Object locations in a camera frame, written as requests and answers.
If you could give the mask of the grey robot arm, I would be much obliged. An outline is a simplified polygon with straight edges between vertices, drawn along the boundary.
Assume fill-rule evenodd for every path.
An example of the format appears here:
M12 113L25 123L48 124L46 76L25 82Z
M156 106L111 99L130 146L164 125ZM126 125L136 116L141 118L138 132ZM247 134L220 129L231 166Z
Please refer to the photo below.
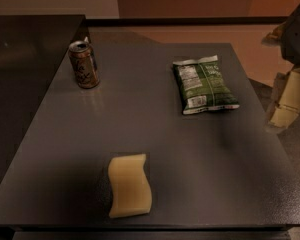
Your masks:
M282 58L293 64L288 73L276 75L266 111L265 129L278 134L300 114L300 4L284 23L262 39L262 43L278 45Z

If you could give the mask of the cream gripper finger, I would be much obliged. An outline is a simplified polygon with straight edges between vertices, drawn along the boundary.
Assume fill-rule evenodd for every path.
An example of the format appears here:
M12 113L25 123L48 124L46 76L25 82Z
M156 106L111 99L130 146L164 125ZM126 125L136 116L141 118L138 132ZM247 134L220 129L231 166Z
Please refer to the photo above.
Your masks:
M300 114L300 66L287 74L278 73L273 83L271 102L266 111L267 130L285 130Z

